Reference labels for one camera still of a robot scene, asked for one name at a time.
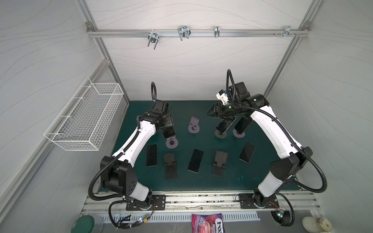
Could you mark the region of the silver phone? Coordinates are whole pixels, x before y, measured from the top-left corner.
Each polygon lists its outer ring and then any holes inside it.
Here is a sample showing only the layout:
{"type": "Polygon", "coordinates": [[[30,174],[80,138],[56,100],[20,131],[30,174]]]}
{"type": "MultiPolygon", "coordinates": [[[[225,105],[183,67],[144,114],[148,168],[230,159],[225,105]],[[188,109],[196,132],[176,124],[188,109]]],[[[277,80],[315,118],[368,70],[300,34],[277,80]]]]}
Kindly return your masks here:
{"type": "Polygon", "coordinates": [[[236,117],[222,119],[216,126],[216,131],[219,135],[223,135],[230,128],[230,126],[236,121],[236,117]]]}

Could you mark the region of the dark phone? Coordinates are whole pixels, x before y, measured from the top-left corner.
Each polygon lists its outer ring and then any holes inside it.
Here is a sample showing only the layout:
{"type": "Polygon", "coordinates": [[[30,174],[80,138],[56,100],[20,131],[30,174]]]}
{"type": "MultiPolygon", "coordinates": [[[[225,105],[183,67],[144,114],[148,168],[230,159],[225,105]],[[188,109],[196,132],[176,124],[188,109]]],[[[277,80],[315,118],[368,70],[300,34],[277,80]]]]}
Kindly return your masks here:
{"type": "Polygon", "coordinates": [[[243,133],[252,122],[253,122],[253,119],[250,116],[249,117],[243,116],[239,120],[239,122],[236,124],[234,129],[238,131],[239,133],[243,133]]]}

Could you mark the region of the purple case phone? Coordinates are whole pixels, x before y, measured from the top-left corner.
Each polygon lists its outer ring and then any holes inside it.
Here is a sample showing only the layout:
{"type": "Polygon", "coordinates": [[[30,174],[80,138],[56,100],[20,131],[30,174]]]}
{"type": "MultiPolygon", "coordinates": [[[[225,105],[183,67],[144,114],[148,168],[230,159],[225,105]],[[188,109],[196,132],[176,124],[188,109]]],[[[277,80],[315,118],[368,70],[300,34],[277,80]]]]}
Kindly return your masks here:
{"type": "Polygon", "coordinates": [[[164,127],[162,128],[162,133],[163,133],[164,138],[166,139],[170,137],[174,137],[175,136],[174,127],[173,126],[164,127]]]}
{"type": "Polygon", "coordinates": [[[146,167],[154,167],[157,165],[157,145],[148,145],[146,149],[146,167]]]}

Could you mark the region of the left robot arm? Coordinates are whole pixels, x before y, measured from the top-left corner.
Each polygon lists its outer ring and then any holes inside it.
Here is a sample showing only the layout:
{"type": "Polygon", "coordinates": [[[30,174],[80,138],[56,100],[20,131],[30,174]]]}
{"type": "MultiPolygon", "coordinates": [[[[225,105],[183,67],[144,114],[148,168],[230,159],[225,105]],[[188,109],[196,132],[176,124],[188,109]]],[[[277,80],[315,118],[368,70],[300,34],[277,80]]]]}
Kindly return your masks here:
{"type": "Polygon", "coordinates": [[[100,171],[88,187],[88,196],[94,201],[118,198],[108,208],[110,221],[116,229],[138,227],[147,222],[151,214],[132,224],[125,224],[124,220],[114,221],[113,205],[135,203],[141,208],[151,208],[153,211],[156,209],[152,190],[138,181],[134,166],[140,152],[157,131],[161,131],[166,139],[175,136],[175,131],[172,115],[168,112],[169,103],[157,99],[155,83],[151,83],[151,95],[151,109],[137,116],[137,126],[127,141],[111,157],[105,156],[101,160],[100,171]]]}

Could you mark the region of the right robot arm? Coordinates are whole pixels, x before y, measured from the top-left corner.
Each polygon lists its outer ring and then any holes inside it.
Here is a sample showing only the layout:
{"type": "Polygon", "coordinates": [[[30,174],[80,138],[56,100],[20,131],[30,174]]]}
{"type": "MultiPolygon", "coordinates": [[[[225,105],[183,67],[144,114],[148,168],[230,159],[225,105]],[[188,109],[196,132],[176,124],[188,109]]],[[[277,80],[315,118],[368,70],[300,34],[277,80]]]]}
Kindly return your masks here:
{"type": "Polygon", "coordinates": [[[277,161],[270,164],[268,174],[254,190],[253,195],[245,199],[247,204],[253,204],[258,209],[266,208],[275,196],[284,196],[280,191],[288,183],[295,183],[313,193],[326,191],[327,179],[320,166],[311,158],[312,149],[303,147],[290,135],[263,95],[250,95],[245,84],[235,83],[231,70],[227,70],[225,89],[220,90],[216,97],[219,102],[215,103],[207,113],[208,116],[220,120],[216,126],[216,137],[225,138],[226,131],[236,118],[241,116],[234,128],[236,134],[243,135],[246,128],[255,122],[272,143],[279,157],[277,161]],[[311,188],[293,179],[306,163],[311,163],[320,175],[322,181],[320,188],[311,188]]]}

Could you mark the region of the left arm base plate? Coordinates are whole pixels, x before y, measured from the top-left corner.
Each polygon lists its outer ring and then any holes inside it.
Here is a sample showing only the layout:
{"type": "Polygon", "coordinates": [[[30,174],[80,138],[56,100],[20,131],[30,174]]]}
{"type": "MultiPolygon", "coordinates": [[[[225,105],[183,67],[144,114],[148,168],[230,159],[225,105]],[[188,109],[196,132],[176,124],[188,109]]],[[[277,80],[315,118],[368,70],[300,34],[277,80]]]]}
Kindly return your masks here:
{"type": "Polygon", "coordinates": [[[126,211],[165,210],[165,195],[149,195],[145,201],[134,199],[126,205],[126,211]]]}

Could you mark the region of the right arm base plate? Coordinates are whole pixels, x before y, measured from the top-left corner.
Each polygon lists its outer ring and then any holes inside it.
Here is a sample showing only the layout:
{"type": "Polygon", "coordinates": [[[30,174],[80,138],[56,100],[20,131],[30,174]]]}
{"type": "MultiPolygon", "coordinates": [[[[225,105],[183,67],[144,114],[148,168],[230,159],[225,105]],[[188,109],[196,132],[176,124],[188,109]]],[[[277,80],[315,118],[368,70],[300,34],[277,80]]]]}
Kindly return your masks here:
{"type": "Polygon", "coordinates": [[[241,209],[276,209],[279,207],[276,195],[264,197],[261,193],[238,194],[241,209]]]}

